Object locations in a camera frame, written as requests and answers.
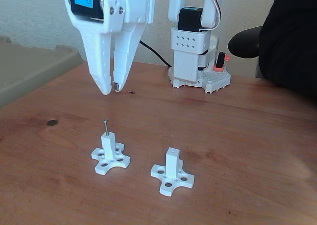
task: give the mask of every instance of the white peg stand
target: white peg stand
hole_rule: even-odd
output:
[[[96,148],[91,154],[92,159],[99,161],[95,167],[97,174],[105,175],[113,167],[128,167],[130,157],[123,155],[124,144],[115,142],[113,132],[109,132],[109,136],[104,133],[101,142],[103,148]]]
[[[165,196],[172,196],[177,187],[192,188],[195,177],[183,170],[183,161],[179,159],[179,149],[170,147],[166,153],[166,166],[154,165],[151,176],[158,178],[162,184],[159,192]]]

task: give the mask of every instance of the black chair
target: black chair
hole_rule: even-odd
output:
[[[228,44],[231,54],[244,59],[258,57],[261,29],[262,26],[244,30],[236,34]]]

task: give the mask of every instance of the white lego base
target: white lego base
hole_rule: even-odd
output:
[[[165,196],[172,196],[177,187],[192,188],[195,177],[183,170],[183,161],[179,159],[179,150],[170,147],[166,153],[166,166],[154,165],[151,176],[158,178],[162,184],[159,192]]]
[[[198,71],[198,80],[196,84],[188,83],[174,78],[174,69],[171,67],[168,70],[169,79],[173,87],[179,88],[183,85],[203,88],[206,93],[212,93],[221,88],[230,85],[231,75],[224,70],[223,72],[216,72],[211,67]]]
[[[103,148],[96,148],[91,154],[92,159],[99,161],[95,167],[97,174],[105,175],[113,167],[128,167],[130,157],[123,155],[124,144],[115,142],[113,132],[102,135],[102,144]]]

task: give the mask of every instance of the dark spot on table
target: dark spot on table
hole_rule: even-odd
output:
[[[58,121],[55,119],[52,119],[52,120],[49,120],[46,125],[51,127],[51,126],[55,126],[57,124],[58,124]]]

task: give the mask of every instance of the black cable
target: black cable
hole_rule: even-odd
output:
[[[144,47],[146,47],[147,49],[151,50],[155,55],[157,55],[157,56],[161,59],[161,61],[163,61],[168,67],[172,67],[170,64],[168,64],[168,62],[167,62],[166,60],[164,60],[164,58],[161,57],[160,54],[157,53],[157,51],[155,51],[153,48],[151,48],[149,45],[147,45],[146,43],[144,43],[144,42],[142,42],[142,41],[140,41],[140,43],[141,43]]]

